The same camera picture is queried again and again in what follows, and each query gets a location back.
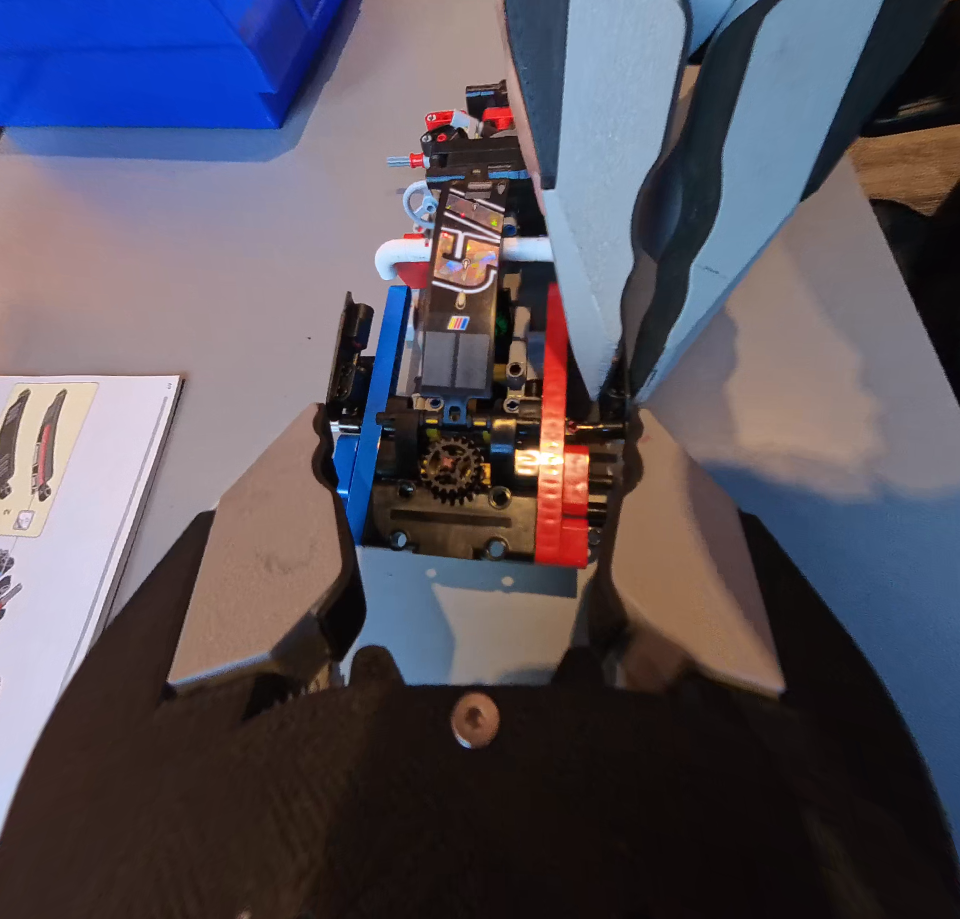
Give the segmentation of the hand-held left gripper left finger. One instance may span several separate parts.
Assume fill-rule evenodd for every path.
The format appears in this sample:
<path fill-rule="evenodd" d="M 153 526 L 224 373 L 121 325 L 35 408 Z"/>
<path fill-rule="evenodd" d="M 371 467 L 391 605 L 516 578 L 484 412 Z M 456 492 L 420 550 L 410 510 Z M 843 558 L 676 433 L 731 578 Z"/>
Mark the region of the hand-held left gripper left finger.
<path fill-rule="evenodd" d="M 189 696 L 237 680 L 309 689 L 365 624 L 328 411 L 311 402 L 222 494 L 167 682 Z"/>

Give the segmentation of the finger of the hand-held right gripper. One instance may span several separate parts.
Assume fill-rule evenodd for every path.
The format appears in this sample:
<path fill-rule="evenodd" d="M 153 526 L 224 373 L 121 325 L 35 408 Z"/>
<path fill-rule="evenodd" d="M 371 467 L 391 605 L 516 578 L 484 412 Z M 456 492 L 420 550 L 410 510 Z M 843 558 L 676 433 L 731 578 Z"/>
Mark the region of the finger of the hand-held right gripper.
<path fill-rule="evenodd" d="M 626 337 L 650 399 L 802 202 L 885 0 L 736 0 L 639 196 Z"/>
<path fill-rule="evenodd" d="M 597 400 L 623 336 L 633 220 L 664 150 L 687 49 L 685 0 L 569 0 L 546 225 L 570 348 Z"/>

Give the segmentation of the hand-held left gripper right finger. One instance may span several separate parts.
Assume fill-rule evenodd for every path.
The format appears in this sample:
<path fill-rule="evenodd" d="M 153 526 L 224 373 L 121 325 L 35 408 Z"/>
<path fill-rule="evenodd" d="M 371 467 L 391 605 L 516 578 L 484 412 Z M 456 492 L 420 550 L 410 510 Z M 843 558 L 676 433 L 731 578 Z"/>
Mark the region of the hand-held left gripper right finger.
<path fill-rule="evenodd" d="M 786 690 L 737 505 L 648 410 L 631 416 L 592 577 L 592 648 L 615 688 L 687 673 Z"/>

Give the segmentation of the toy brick car assembly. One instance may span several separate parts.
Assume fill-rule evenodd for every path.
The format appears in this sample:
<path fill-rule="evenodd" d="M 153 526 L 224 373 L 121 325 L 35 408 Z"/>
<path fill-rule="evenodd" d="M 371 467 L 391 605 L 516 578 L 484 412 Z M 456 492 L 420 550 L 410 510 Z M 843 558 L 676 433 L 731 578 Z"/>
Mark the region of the toy brick car assembly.
<path fill-rule="evenodd" d="M 374 309 L 347 294 L 326 406 L 354 541 L 582 569 L 621 473 L 622 388 L 591 399 L 505 81 L 433 109 L 382 244 Z"/>

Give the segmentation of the grey desk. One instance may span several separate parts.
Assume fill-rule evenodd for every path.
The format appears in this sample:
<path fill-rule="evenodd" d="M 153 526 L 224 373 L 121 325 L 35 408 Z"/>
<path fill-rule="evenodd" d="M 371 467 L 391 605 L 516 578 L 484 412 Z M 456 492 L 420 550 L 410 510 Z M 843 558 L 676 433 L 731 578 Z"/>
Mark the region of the grey desk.
<path fill-rule="evenodd" d="M 386 166 L 497 81 L 498 0 L 347 0 L 277 130 L 2 137 L 2 373 L 181 374 L 100 632 L 325 394 L 345 293 L 385 299 Z M 958 830 L 958 404 L 849 158 L 654 394 L 894 697 Z"/>

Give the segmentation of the open instruction booklet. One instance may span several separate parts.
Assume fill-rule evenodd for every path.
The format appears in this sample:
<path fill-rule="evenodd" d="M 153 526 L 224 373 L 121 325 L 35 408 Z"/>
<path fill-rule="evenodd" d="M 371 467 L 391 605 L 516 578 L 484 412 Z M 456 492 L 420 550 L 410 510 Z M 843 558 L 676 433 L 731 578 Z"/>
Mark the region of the open instruction booklet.
<path fill-rule="evenodd" d="M 180 375 L 1 377 L 1 819 L 112 610 Z"/>

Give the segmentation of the blue storage bin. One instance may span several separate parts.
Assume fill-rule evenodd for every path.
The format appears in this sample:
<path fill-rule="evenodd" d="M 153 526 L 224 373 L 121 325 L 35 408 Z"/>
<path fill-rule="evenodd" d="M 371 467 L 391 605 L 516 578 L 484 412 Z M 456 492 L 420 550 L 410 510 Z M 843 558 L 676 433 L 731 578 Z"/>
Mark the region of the blue storage bin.
<path fill-rule="evenodd" d="M 280 128 L 345 0 L 1 0 L 3 128 Z"/>

